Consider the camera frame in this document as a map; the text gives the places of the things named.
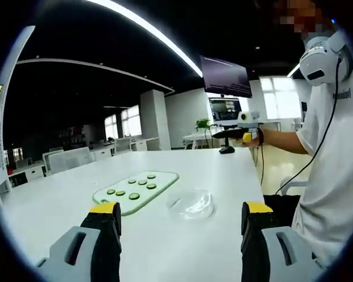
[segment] black strap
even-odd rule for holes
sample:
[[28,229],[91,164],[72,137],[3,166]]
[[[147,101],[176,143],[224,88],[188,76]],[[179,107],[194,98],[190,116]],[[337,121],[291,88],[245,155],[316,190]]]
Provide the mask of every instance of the black strap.
[[259,137],[259,146],[263,145],[263,143],[264,143],[264,134],[263,134],[263,131],[260,129],[260,127],[258,128],[258,137]]

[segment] white headset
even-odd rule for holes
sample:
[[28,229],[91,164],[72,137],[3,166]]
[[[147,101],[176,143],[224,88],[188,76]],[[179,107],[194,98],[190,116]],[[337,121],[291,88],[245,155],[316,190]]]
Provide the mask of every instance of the white headset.
[[338,69],[338,81],[342,82],[350,76],[353,70],[353,58],[342,32],[336,31],[329,38],[315,37],[306,44],[306,52],[299,60],[299,69],[312,86],[335,83],[339,58],[341,58],[341,63]]

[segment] white drawer unit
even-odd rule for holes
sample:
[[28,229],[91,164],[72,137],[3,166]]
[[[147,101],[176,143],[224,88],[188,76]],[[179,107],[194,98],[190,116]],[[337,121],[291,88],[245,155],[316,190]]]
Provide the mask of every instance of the white drawer unit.
[[42,166],[26,170],[25,175],[26,175],[26,179],[28,180],[28,182],[30,182],[31,180],[43,177]]
[[103,160],[107,159],[108,157],[111,157],[111,149],[102,149],[99,151],[94,152],[94,159],[95,160]]
[[148,146],[146,145],[146,140],[136,141],[136,151],[147,151]]

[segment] potted plant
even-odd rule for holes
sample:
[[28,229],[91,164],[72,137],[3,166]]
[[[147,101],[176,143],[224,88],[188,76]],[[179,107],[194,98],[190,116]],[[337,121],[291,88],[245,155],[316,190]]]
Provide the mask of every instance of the potted plant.
[[199,119],[196,121],[196,131],[203,131],[209,126],[209,119]]

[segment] clear glass bowl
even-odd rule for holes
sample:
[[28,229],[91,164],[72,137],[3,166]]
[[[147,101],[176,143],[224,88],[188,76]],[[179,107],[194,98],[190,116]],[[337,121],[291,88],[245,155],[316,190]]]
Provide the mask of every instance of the clear glass bowl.
[[170,212],[184,220],[206,219],[214,211],[212,194],[206,190],[187,190],[168,200]]

